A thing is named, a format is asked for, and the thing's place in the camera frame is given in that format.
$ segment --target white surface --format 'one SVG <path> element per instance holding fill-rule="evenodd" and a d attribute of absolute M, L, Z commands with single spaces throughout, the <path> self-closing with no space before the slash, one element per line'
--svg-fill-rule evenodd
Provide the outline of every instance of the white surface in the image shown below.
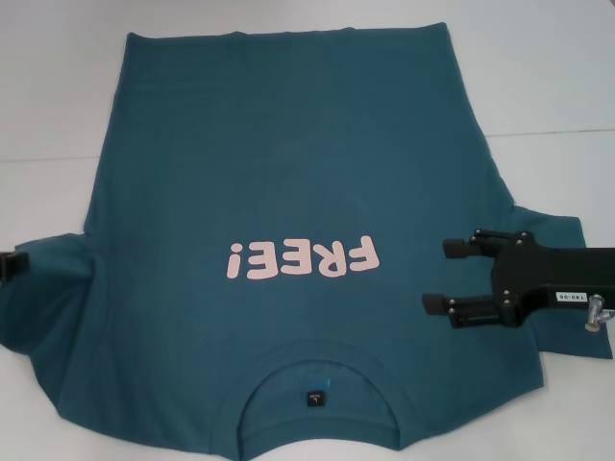
<path fill-rule="evenodd" d="M 0 248 L 81 229 L 128 32 L 216 35 L 440 21 L 449 25 L 473 108 L 518 204 L 579 216 L 588 245 L 615 246 L 609 0 L 0 0 Z M 508 136 L 579 130 L 601 132 Z M 260 459 L 615 459 L 615 364 L 554 354 L 544 354 L 543 363 L 546 388 L 402 452 L 310 441 Z M 0 459 L 210 458 L 113 440 L 61 420 L 28 360 L 0 349 Z"/>

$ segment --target sleeve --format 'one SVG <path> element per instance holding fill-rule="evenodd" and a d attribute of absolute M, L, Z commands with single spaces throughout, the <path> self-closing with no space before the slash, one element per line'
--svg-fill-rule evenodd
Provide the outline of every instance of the sleeve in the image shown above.
<path fill-rule="evenodd" d="M 89 239 L 63 235 L 17 247 L 30 270 L 0 286 L 0 344 L 30 355 L 57 405 L 93 277 Z"/>
<path fill-rule="evenodd" d="M 514 206 L 506 223 L 508 231 L 532 231 L 547 247 L 585 248 L 580 220 L 550 216 Z M 587 313 L 573 309 L 539 309 L 529 318 L 541 352 L 586 357 L 613 358 L 606 328 L 590 333 L 585 328 Z"/>

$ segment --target t-shirt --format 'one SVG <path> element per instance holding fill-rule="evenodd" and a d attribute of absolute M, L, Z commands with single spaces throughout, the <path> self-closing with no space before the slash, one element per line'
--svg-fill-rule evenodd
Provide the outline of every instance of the t-shirt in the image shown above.
<path fill-rule="evenodd" d="M 447 27 L 130 34 L 82 235 L 31 242 L 0 343 L 63 418 L 253 458 L 403 449 L 543 385 L 540 351 L 610 357 L 582 311 L 452 329 L 424 293 L 490 293 L 445 259 L 476 228 L 583 246 L 514 205 Z"/>

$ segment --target teal t-shirt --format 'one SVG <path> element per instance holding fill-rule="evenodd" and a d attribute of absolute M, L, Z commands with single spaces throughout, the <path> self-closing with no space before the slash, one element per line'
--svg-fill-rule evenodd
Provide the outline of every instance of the teal t-shirt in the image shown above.
<path fill-rule="evenodd" d="M 0 343 L 60 415 L 250 459 L 341 438 L 402 449 L 543 384 L 538 353 L 610 357 L 582 311 L 453 330 L 427 292 L 488 294 L 475 228 L 583 246 L 514 206 L 447 28 L 130 34 L 83 235 L 20 249 Z"/>

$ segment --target white background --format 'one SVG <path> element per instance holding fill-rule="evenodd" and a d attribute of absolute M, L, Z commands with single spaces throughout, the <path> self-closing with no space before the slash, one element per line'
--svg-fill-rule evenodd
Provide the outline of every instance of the white background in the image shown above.
<path fill-rule="evenodd" d="M 0 0 L 0 248 L 81 230 L 127 33 L 440 21 L 450 28 L 472 106 L 517 203 L 579 216 L 589 246 L 615 247 L 610 0 Z M 615 364 L 542 359 L 544 389 L 402 452 L 310 441 L 259 460 L 615 459 Z M 29 361 L 0 348 L 0 459 L 208 458 L 117 441 L 61 420 Z"/>

